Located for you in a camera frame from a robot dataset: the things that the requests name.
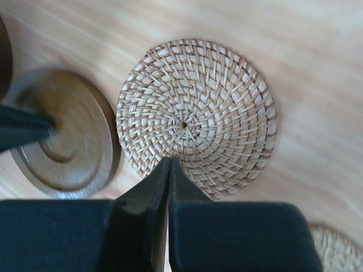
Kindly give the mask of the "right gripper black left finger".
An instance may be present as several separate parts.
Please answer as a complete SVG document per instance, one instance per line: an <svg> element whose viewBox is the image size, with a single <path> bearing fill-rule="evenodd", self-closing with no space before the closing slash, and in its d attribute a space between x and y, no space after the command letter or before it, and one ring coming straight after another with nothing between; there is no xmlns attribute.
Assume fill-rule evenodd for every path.
<svg viewBox="0 0 363 272"><path fill-rule="evenodd" d="M170 159L114 200L1 202L2 271L163 271Z"/></svg>

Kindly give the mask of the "large woven rattan coaster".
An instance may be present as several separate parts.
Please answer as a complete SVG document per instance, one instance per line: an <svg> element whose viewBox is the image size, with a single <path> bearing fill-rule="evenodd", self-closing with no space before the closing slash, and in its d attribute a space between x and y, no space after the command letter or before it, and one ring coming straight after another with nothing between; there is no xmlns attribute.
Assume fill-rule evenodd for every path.
<svg viewBox="0 0 363 272"><path fill-rule="evenodd" d="M309 225L323 271L362 271L362 247L322 224Z"/></svg>

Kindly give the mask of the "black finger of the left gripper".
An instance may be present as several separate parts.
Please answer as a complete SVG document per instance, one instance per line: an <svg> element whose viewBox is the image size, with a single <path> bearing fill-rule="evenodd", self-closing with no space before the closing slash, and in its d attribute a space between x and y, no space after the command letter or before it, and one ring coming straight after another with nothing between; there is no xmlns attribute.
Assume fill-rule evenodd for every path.
<svg viewBox="0 0 363 272"><path fill-rule="evenodd" d="M1 105L1 133L6 131L53 130L52 118Z"/></svg>
<svg viewBox="0 0 363 272"><path fill-rule="evenodd" d="M47 139L49 131L1 131L1 152Z"/></svg>

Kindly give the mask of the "brown wooden coaster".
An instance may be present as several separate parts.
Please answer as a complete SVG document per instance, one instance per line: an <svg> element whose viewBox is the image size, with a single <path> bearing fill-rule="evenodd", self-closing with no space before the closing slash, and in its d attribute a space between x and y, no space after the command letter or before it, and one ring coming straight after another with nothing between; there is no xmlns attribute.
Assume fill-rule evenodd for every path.
<svg viewBox="0 0 363 272"><path fill-rule="evenodd" d="M0 18L0 28L0 96L2 100L5 97L6 92L11 84L13 60L9 34L2 18Z"/></svg>
<svg viewBox="0 0 363 272"><path fill-rule="evenodd" d="M11 85L5 104L53 122L47 139L11 150L25 177L60 199L86 198L115 174L121 147L102 92L72 71L35 69Z"/></svg>

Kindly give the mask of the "small woven rattan coaster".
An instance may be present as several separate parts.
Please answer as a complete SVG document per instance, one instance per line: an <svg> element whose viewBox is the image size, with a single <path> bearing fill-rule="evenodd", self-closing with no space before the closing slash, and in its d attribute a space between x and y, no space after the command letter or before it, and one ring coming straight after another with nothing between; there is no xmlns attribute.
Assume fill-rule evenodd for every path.
<svg viewBox="0 0 363 272"><path fill-rule="evenodd" d="M273 97L241 55L199 39L149 49L130 71L117 100L120 146L140 177L164 157L180 160L209 198L253 182L277 137Z"/></svg>

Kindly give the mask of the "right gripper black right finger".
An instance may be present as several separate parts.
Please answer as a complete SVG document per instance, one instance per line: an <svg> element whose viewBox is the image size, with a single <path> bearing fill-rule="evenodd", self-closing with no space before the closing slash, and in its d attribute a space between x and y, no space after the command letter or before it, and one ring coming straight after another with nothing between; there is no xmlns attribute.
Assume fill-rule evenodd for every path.
<svg viewBox="0 0 363 272"><path fill-rule="evenodd" d="M322 271L308 223L285 202L214 202L169 171L169 258L173 271Z"/></svg>

